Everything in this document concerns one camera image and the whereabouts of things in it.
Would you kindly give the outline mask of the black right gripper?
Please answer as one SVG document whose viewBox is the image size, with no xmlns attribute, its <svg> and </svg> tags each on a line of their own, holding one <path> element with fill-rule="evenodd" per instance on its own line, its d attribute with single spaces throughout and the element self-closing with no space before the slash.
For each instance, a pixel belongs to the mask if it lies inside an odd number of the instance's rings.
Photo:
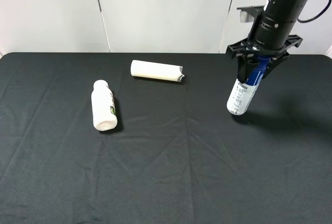
<svg viewBox="0 0 332 224">
<path fill-rule="evenodd" d="M 303 39 L 298 35 L 289 35 L 281 49 L 272 50 L 255 45 L 251 40 L 245 38 L 235 44 L 228 45 L 226 55 L 230 59 L 237 58 L 237 79 L 239 81 L 247 81 L 252 71 L 259 65 L 259 60 L 255 56 L 272 57 L 262 77 L 265 79 L 277 66 L 289 58 L 288 49 L 298 48 L 302 41 Z"/>
</svg>

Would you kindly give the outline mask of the grey bracket on right arm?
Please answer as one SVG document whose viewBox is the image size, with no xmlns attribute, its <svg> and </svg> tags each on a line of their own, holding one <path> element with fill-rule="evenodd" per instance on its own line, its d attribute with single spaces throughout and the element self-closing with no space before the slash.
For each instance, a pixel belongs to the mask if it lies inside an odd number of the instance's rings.
<svg viewBox="0 0 332 224">
<path fill-rule="evenodd" d="M 240 12 L 240 22 L 249 23 L 249 22 L 260 22 L 261 14 L 264 10 L 264 6 L 246 6 L 238 7 L 237 10 Z"/>
</svg>

